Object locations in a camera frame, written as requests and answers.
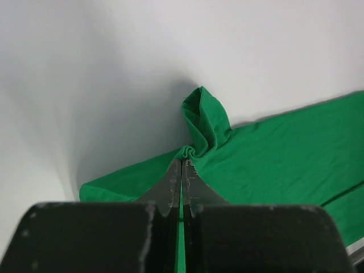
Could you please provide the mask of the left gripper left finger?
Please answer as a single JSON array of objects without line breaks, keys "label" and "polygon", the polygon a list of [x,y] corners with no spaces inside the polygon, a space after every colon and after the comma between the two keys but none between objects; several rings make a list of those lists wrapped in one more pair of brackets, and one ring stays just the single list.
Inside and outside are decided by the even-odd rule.
[{"label": "left gripper left finger", "polygon": [[174,159],[162,179],[137,199],[133,228],[138,272],[176,272],[180,188],[181,161]]}]

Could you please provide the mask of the green t shirt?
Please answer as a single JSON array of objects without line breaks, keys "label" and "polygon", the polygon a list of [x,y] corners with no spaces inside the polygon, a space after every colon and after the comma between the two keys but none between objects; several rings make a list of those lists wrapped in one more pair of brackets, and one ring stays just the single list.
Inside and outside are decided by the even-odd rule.
[{"label": "green t shirt", "polygon": [[[81,201],[142,197],[174,159],[190,159],[228,205],[200,214],[198,272],[355,272],[345,247],[363,237],[363,93],[231,129],[198,88],[183,102],[193,145],[81,186]],[[180,188],[177,270],[185,269]]]}]

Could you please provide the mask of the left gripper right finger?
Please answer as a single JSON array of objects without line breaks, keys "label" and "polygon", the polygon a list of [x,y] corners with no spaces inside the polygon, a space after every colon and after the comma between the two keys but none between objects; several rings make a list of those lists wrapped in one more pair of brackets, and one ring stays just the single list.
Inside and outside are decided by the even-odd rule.
[{"label": "left gripper right finger", "polygon": [[185,269],[186,272],[198,272],[202,255],[200,214],[207,205],[228,205],[229,202],[202,180],[190,159],[182,162],[181,186],[183,194]]}]

